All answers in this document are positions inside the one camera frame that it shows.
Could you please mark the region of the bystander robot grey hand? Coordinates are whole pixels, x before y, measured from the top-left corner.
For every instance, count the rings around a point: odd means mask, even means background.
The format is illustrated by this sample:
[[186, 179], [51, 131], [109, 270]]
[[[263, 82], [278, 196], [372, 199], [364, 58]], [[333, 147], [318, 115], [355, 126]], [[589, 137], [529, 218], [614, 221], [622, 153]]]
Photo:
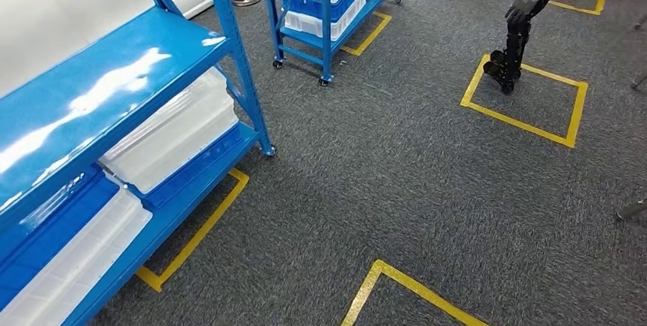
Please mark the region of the bystander robot grey hand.
[[507, 10], [505, 17], [508, 24], [519, 24], [528, 21], [532, 17], [533, 9], [539, 0], [513, 0]]

